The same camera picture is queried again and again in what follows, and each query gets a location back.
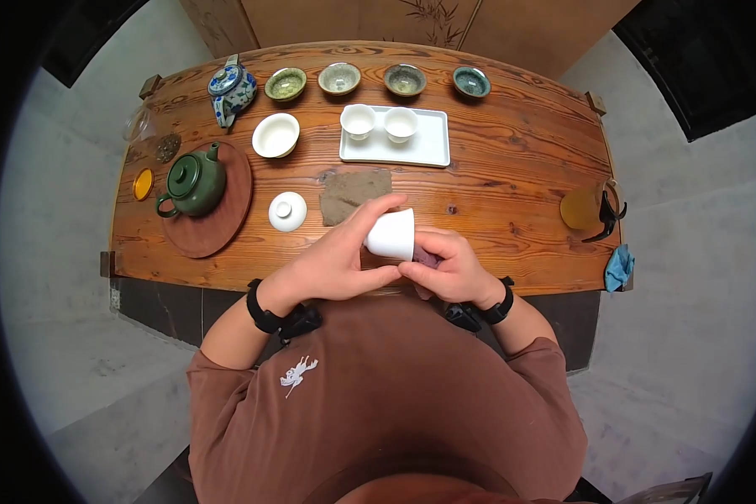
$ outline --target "hand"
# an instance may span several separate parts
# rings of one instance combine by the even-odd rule
[[[263,280],[258,287],[262,308],[284,316],[281,312],[288,314],[307,299],[350,299],[400,278],[394,265],[362,271],[360,250],[377,218],[406,199],[405,194],[386,194],[355,209],[343,223]]]
[[[504,301],[504,285],[479,264],[471,245],[459,233],[417,226],[414,243],[444,260],[436,269],[403,262],[397,268],[404,277],[429,289],[443,301],[469,301],[480,310]]]

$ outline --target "person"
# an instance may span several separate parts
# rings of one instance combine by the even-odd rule
[[[188,369],[189,464],[200,502],[366,504],[564,499],[587,439],[550,324],[514,295],[492,329],[504,351],[419,299],[363,296],[408,277],[486,310],[507,287],[459,234],[416,227],[444,260],[361,270],[364,237],[402,194],[364,203],[262,279],[254,298],[285,317],[323,302],[320,328],[254,369],[270,335],[247,299],[210,328]]]

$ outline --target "green tea bowl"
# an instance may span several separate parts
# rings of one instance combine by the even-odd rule
[[[460,66],[454,70],[454,86],[467,96],[482,98],[490,93],[490,79],[478,68]]]
[[[401,63],[383,73],[383,84],[398,96],[420,95],[425,89],[425,75],[420,68]]]
[[[308,77],[299,68],[282,68],[266,81],[263,91],[275,102],[289,102],[300,96]]]

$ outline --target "round wooden tray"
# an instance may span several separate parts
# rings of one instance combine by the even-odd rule
[[[211,143],[191,150],[206,151]],[[224,165],[227,176],[222,201],[202,217],[179,214],[162,219],[165,239],[187,257],[208,257],[229,244],[241,228],[252,201],[252,169],[247,157],[232,145],[219,143],[218,160]],[[163,211],[170,208],[170,200],[161,207]]]

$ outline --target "teapot spout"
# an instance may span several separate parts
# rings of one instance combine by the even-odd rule
[[[213,142],[207,151],[207,160],[218,161],[218,142]]]

